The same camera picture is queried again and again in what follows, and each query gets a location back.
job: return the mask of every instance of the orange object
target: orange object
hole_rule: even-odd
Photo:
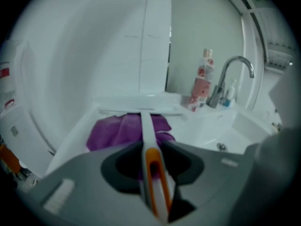
[[[155,205],[155,197],[154,197],[153,187],[152,187],[151,167],[155,167],[159,174],[162,188],[163,188],[167,211],[169,213],[170,209],[171,209],[171,205],[172,205],[172,200],[169,195],[166,174],[164,171],[161,154],[158,149],[156,149],[156,148],[147,149],[147,151],[146,151],[146,167],[147,167],[147,178],[148,178],[148,182],[149,182],[149,190],[150,190],[150,197],[151,197],[153,213],[156,216],[158,216],[157,208]]]
[[[6,163],[12,172],[19,173],[21,169],[19,160],[4,144],[0,145],[0,158]]]

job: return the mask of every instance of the purple towel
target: purple towel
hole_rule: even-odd
[[[159,131],[170,131],[171,127],[162,115],[151,116],[157,143],[174,140],[168,133]],[[90,151],[104,149],[110,146],[130,144],[142,141],[142,125],[140,114],[126,114],[122,116],[111,116],[99,120],[94,125],[87,141],[87,148]]]

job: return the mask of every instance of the bathroom sink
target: bathroom sink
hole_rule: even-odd
[[[276,133],[272,126],[238,105],[217,109],[206,106],[202,110],[179,126],[171,125],[170,133],[177,142],[215,151],[218,145],[224,145],[227,152],[243,154],[247,146]]]

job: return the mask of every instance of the faucet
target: faucet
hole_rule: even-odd
[[[223,98],[223,94],[224,94],[224,90],[225,90],[225,78],[226,78],[227,69],[228,69],[229,65],[233,61],[236,61],[236,60],[239,60],[239,61],[243,62],[248,67],[250,78],[255,77],[253,65],[251,64],[251,62],[249,60],[247,60],[246,58],[244,58],[242,56],[231,57],[230,59],[228,59],[226,61],[225,65],[222,69],[222,74],[221,74],[221,77],[220,77],[220,81],[218,82],[218,85],[215,86],[214,91],[212,93],[212,96],[207,101],[208,106],[210,106],[212,108],[216,108],[216,106],[219,103],[221,97]]]

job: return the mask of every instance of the small bottle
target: small bottle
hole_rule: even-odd
[[[235,84],[236,84],[236,80],[232,80],[231,86],[227,89],[225,100],[222,104],[225,107],[231,106],[231,101],[234,99],[234,95],[235,95]]]
[[[203,58],[198,67],[197,76],[194,81],[191,97],[187,108],[195,112],[198,108],[205,105],[209,94],[211,80],[214,72],[212,49],[204,49]]]

